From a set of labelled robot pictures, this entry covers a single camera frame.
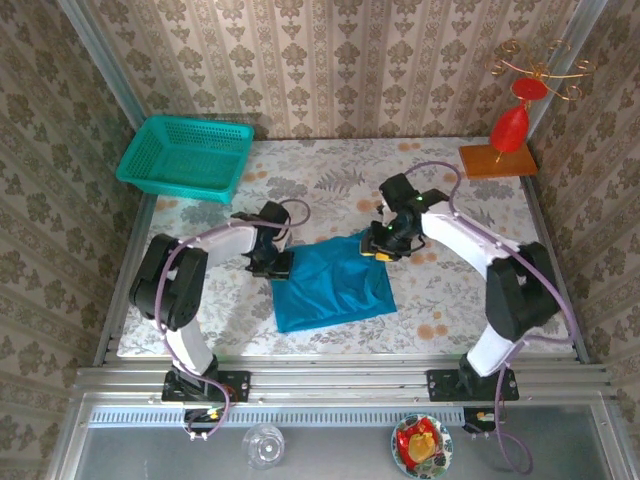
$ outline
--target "teal plastic basket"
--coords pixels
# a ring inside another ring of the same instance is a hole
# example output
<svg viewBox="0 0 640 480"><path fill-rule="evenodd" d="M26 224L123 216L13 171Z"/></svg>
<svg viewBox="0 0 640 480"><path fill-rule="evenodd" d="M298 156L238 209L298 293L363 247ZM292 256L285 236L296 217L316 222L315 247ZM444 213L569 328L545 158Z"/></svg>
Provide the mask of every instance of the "teal plastic basket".
<svg viewBox="0 0 640 480"><path fill-rule="evenodd" d="M116 177L146 193L231 203L253 141L253 128L156 115L127 148Z"/></svg>

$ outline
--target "patterned wallpaper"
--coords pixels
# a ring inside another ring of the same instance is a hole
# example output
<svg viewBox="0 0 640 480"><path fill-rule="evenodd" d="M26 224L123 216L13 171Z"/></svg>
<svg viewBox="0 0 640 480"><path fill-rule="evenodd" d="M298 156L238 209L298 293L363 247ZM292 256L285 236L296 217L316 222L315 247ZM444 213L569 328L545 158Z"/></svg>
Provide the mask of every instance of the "patterned wallpaper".
<svg viewBox="0 0 640 480"><path fill-rule="evenodd" d="M85 0L147 115L262 138L486 135L512 99L486 58L562 35L577 0Z"/></svg>
<svg viewBox="0 0 640 480"><path fill-rule="evenodd" d="M44 478L139 195L131 131L56 2L0 1L0 478Z"/></svg>
<svg viewBox="0 0 640 480"><path fill-rule="evenodd" d="M532 146L587 346L640 454L640 1L609 1L581 54L599 65L589 96L552 103Z"/></svg>

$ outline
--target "clear glass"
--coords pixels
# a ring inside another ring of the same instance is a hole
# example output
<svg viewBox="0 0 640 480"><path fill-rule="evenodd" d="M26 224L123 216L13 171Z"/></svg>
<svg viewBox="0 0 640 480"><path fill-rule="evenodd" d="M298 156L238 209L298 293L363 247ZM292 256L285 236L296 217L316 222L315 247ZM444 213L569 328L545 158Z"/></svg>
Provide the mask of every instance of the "clear glass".
<svg viewBox="0 0 640 480"><path fill-rule="evenodd" d="M273 425L262 423L246 433L242 440L242 451L250 467L267 470L282 460L284 437Z"/></svg>

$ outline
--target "teal towel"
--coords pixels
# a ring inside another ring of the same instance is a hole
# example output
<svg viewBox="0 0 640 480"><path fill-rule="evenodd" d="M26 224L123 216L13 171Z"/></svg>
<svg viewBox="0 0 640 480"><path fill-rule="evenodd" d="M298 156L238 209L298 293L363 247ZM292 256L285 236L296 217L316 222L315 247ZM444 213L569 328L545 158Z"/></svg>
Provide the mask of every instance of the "teal towel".
<svg viewBox="0 0 640 480"><path fill-rule="evenodd" d="M396 311L384 262L360 255L364 232L292 247L289 280L272 281L282 333L337 325Z"/></svg>

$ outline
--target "floral tablecloth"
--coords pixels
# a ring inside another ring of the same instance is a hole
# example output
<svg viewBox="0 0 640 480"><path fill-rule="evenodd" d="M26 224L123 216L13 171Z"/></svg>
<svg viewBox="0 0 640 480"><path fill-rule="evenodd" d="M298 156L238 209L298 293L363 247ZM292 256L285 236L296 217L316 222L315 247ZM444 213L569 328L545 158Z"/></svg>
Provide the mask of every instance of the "floral tablecloth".
<svg viewBox="0 0 640 480"><path fill-rule="evenodd" d="M256 142L231 206L159 197L147 243L159 233L189 237L224 222L231 213L258 212L268 199L301 198L312 207L308 224L293 232L294 244L347 236L376 219L378 186L426 160L462 169L458 147L485 139L429 138ZM455 176L426 168L410 178L420 191L448 192ZM537 238L517 177L463 180L456 197L463 211L496 232L520 240ZM287 205L294 220L304 211ZM388 265L398 312L317 330L280 334L271 287L244 271L237 257L207 273L198 319L218 354L461 354L487 324L482 277L455 253L435 242L410 259ZM567 330L556 316L544 327L553 337ZM569 352L569 346L532 344L530 352ZM118 355L165 355L151 321L130 308Z"/></svg>

